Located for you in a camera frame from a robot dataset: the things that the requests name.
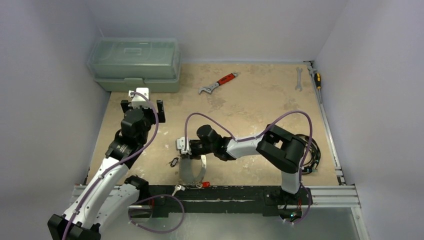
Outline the key with white tag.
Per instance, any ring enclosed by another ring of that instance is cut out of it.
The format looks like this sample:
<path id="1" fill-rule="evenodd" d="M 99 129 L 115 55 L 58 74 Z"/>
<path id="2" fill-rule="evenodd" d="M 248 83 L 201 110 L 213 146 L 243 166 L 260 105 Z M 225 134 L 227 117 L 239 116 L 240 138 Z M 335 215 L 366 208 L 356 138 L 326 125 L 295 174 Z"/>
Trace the key with white tag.
<path id="1" fill-rule="evenodd" d="M 186 190 L 186 187 L 184 186 L 184 185 L 181 185 L 181 184 L 177 184 L 177 185 L 175 185 L 174 186 L 174 190 L 173 190 L 173 192 L 172 192 L 172 196 L 175 196 L 175 194 L 177 193 L 177 192 L 179 192 L 179 191 L 185 191 Z"/>

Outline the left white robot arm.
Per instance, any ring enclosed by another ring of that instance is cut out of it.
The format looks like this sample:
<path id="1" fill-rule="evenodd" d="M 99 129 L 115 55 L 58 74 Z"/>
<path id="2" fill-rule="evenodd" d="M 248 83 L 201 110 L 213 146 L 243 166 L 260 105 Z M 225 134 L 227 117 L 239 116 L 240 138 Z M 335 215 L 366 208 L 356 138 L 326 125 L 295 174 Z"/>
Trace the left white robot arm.
<path id="1" fill-rule="evenodd" d="M 120 129 L 96 175 L 63 214 L 53 214 L 48 220 L 52 239 L 99 240 L 107 226 L 130 204 L 148 201 L 149 183 L 137 176 L 128 177 L 116 194 L 111 195 L 111 191 L 153 141 L 148 139 L 152 126 L 165 123 L 164 103 L 157 100 L 156 104 L 153 108 L 147 102 L 121 101 Z"/>

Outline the key with red tag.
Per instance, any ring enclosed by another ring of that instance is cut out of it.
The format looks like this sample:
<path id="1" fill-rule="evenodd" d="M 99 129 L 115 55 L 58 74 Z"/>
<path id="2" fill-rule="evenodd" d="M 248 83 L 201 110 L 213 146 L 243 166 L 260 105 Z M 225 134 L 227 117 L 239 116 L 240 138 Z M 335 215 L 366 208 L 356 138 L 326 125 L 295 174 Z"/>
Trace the key with red tag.
<path id="1" fill-rule="evenodd" d="M 196 188 L 198 189 L 203 189 L 203 188 L 208 188 L 210 186 L 210 182 L 209 181 L 203 181 L 203 182 L 199 182 L 198 184 L 195 185 Z"/>

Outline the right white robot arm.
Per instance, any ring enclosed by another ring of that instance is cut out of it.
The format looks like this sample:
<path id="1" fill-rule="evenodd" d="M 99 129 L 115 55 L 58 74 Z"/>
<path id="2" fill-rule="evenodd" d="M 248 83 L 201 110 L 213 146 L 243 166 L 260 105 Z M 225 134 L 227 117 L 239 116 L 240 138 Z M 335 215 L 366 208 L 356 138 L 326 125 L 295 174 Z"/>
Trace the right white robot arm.
<path id="1" fill-rule="evenodd" d="M 199 160 L 202 155 L 213 154 L 226 162 L 261 155 L 281 171 L 282 200 L 292 204 L 300 198 L 301 161 L 307 146 L 300 137 L 276 125 L 268 125 L 262 136 L 246 139 L 223 137 L 208 124 L 199 127 L 196 134 L 198 139 L 176 140 L 176 149 L 182 156 Z"/>

